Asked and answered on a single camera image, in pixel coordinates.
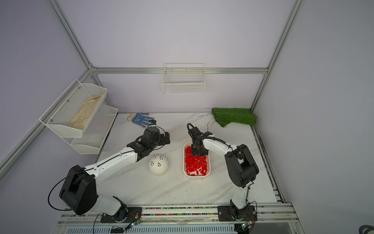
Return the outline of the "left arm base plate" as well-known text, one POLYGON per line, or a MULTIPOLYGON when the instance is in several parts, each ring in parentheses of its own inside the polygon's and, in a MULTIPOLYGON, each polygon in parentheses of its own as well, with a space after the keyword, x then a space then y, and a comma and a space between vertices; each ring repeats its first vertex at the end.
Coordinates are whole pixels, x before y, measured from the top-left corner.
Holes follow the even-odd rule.
POLYGON ((115 215, 104 214, 101 223, 133 223, 141 218, 142 207, 127 207, 118 211, 115 215))

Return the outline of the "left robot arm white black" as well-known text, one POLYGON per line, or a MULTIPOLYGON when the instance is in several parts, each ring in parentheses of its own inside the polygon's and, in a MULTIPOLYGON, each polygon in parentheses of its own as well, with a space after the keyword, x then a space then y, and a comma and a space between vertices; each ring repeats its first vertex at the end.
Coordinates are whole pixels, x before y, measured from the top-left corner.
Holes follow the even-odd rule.
POLYGON ((170 134, 158 126, 145 129, 142 136, 118 153, 97 163, 72 167, 59 192, 59 197, 76 215, 98 212, 124 216, 127 205, 116 196, 101 195, 97 186, 119 170, 149 156, 157 147, 170 144, 170 134))

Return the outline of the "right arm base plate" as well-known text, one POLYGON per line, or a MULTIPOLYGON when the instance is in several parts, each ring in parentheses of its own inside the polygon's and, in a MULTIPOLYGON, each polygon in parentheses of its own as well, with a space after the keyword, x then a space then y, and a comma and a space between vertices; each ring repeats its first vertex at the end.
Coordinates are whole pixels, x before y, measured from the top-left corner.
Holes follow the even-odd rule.
POLYGON ((219 221, 257 221, 256 209, 253 205, 246 205, 242 209, 233 206, 218 206, 219 221))

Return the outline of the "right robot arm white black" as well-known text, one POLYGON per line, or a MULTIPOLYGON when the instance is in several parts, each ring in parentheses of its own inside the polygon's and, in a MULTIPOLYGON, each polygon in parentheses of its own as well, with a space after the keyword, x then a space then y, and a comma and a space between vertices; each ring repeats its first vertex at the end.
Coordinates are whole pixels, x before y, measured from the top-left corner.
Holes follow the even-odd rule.
POLYGON ((248 147, 229 144, 209 131, 201 132, 191 123, 187 124, 187 130, 192 139, 191 154, 194 157, 201 158, 213 152, 225 159, 229 178, 238 187, 230 205, 237 210, 248 206, 249 188, 260 171, 248 147))

